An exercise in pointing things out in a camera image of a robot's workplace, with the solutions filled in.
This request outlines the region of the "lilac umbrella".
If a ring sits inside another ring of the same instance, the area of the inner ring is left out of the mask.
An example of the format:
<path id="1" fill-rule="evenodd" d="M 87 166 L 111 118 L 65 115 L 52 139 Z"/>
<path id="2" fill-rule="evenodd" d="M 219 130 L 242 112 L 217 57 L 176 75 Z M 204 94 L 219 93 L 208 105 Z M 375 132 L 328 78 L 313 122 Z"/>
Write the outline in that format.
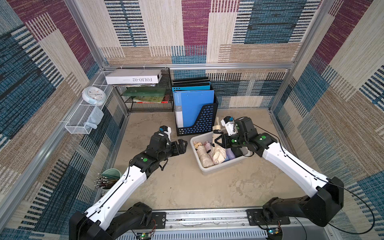
<path id="1" fill-rule="evenodd" d="M 233 153 L 231 148 L 226 149 L 226 161 L 233 160 L 236 158 L 236 155 Z"/>

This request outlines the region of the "cream umbrella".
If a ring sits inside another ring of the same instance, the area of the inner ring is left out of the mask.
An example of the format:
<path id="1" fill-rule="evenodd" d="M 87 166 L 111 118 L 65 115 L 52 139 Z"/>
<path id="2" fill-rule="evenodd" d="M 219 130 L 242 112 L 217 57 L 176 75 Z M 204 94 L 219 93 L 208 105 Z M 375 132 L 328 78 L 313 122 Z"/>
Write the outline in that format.
<path id="1" fill-rule="evenodd" d="M 226 149 L 215 144 L 215 138 L 219 137 L 221 134 L 224 134 L 224 132 L 222 131 L 219 118 L 216 117 L 215 124 L 213 126 L 212 151 L 211 151 L 211 157 L 212 157 L 212 161 L 214 162 L 214 165 L 219 165 L 223 163 L 226 160 L 226 156 L 227 156 Z"/>

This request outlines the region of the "pale pink umbrella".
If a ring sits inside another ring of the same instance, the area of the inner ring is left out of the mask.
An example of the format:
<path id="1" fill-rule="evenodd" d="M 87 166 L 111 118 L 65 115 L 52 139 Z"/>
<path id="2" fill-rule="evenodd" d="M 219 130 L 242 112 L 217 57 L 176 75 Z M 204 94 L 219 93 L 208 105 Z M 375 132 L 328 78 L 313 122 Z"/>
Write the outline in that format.
<path id="1" fill-rule="evenodd" d="M 210 143 L 210 142 L 205 142 L 205 143 L 204 143 L 204 147 L 205 147 L 206 152 L 207 152 L 208 154 L 210 154 L 211 151 L 212 151 L 212 145 L 211 145 L 211 143 Z"/>

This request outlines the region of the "beige umbrella wooden handle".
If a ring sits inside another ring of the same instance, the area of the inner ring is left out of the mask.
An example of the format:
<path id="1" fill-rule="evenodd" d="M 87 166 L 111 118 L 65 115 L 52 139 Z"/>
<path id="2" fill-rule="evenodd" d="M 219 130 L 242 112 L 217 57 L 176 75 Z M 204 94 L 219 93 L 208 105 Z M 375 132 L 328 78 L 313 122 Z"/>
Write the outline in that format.
<path id="1" fill-rule="evenodd" d="M 212 167 L 214 162 L 212 161 L 211 156 L 207 153 L 205 146 L 201 142 L 196 141 L 193 141 L 193 144 L 203 168 Z"/>

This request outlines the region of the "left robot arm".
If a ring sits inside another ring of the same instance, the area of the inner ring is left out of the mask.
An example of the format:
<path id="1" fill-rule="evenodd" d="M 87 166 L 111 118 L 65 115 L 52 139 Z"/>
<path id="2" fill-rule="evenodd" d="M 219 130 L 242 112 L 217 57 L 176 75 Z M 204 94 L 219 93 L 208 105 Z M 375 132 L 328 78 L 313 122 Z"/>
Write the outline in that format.
<path id="1" fill-rule="evenodd" d="M 131 194 L 157 169 L 165 167 L 171 157 L 185 154 L 188 143 L 171 141 L 171 128 L 161 126 L 147 148 L 133 157 L 124 174 L 109 191 L 85 212 L 75 212 L 69 221 L 71 240 L 116 240 L 130 230 L 156 226 L 152 208 L 144 203 L 134 204 L 128 211 L 117 215 Z"/>

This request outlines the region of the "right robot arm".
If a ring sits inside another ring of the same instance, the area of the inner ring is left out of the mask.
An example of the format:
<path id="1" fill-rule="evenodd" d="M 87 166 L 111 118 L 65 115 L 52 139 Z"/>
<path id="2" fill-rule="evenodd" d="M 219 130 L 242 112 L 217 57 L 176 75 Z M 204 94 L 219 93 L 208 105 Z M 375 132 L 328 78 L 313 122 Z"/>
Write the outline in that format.
<path id="1" fill-rule="evenodd" d="M 330 179 L 303 163 L 281 145 L 277 136 L 268 131 L 259 133 L 249 117 L 234 119 L 227 116 L 221 123 L 226 130 L 213 128 L 215 146 L 246 148 L 278 167 L 305 193 L 299 198 L 271 198 L 262 207 L 264 223 L 272 224 L 283 218 L 296 217 L 325 227 L 343 208 L 344 183 L 340 179 Z"/>

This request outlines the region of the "white plastic storage box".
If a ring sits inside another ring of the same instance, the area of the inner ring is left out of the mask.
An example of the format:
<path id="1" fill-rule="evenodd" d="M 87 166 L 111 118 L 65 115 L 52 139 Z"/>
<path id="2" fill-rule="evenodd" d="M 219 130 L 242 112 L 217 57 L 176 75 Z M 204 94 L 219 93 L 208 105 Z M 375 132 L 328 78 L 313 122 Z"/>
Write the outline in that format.
<path id="1" fill-rule="evenodd" d="M 198 167 L 203 175 L 209 175 L 240 163 L 252 153 L 247 148 L 224 148 L 214 142 L 221 134 L 209 132 L 191 138 L 190 143 Z"/>

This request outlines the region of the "white FOLIO-02 box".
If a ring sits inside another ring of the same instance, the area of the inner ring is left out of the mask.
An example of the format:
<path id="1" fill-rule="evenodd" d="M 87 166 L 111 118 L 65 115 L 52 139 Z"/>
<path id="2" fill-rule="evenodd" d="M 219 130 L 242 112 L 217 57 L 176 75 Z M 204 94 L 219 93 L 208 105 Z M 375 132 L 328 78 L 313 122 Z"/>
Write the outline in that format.
<path id="1" fill-rule="evenodd" d="M 109 85 L 158 84 L 161 70 L 117 69 L 106 76 Z"/>

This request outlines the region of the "black mesh file holder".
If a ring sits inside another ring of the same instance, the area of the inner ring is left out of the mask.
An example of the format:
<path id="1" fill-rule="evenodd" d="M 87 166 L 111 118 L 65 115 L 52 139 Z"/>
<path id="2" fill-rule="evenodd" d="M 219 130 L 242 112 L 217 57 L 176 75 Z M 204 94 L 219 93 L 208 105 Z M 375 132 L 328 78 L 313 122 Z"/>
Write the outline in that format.
<path id="1" fill-rule="evenodd" d="M 177 136 L 189 136 L 208 133 L 212 130 L 218 110 L 218 100 L 214 93 L 214 103 L 204 105 L 191 127 L 177 128 Z"/>

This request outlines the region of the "blue clip file folder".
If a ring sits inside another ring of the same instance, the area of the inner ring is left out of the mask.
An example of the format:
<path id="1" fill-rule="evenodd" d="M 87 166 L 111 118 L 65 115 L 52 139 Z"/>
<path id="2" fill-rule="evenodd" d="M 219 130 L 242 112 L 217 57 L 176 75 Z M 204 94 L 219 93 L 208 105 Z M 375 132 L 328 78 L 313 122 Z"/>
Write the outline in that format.
<path id="1" fill-rule="evenodd" d="M 193 126 L 202 107 L 214 103 L 214 90 L 176 91 L 173 96 L 177 128 Z"/>

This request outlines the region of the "teal file folder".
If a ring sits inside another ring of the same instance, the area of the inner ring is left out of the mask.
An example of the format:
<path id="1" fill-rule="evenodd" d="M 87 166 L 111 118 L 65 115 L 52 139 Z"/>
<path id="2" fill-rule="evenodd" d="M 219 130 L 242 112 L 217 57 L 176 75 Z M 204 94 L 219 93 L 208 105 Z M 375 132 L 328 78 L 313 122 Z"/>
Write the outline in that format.
<path id="1" fill-rule="evenodd" d="M 205 91 L 211 89 L 210 82 L 201 82 L 201 83 L 188 83 L 188 84 L 174 84 L 172 86 L 172 91 Z"/>

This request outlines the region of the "green pen cup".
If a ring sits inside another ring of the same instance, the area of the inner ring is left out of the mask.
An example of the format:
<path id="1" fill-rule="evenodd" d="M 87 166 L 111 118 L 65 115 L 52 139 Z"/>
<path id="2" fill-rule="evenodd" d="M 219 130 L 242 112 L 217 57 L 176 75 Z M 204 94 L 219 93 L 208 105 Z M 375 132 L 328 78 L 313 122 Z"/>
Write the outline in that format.
<path id="1" fill-rule="evenodd" d="M 98 174 L 95 180 L 96 189 L 109 190 L 121 178 L 122 174 L 117 169 L 107 169 L 101 174 Z"/>

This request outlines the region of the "light blue cloth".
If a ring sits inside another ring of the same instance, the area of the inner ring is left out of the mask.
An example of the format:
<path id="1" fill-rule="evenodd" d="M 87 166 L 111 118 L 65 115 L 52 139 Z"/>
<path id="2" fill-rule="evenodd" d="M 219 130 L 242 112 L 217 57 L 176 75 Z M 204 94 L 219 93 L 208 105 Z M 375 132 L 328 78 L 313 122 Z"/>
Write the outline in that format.
<path id="1" fill-rule="evenodd" d="M 87 131 L 97 129 L 103 117 L 104 112 L 99 107 L 95 107 L 90 113 L 88 119 L 84 122 L 85 129 Z"/>

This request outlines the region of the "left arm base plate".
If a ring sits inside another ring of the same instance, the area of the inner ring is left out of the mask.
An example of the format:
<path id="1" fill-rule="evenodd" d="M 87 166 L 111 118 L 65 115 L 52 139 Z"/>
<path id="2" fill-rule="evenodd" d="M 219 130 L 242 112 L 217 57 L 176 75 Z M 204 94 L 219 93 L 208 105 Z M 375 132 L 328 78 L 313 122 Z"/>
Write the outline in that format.
<path id="1" fill-rule="evenodd" d="M 164 229 L 166 226 L 166 212 L 152 212 L 145 215 L 138 223 L 134 224 L 133 230 Z"/>

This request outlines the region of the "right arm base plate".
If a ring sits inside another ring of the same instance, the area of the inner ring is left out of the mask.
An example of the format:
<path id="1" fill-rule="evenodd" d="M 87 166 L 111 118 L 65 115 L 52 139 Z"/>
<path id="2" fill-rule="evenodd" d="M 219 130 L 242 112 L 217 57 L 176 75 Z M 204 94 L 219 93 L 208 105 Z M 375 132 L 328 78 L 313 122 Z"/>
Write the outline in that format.
<path id="1" fill-rule="evenodd" d="M 264 214 L 263 209 L 247 209 L 246 214 L 248 217 L 249 225 L 289 225 L 291 223 L 289 217 L 269 217 Z"/>

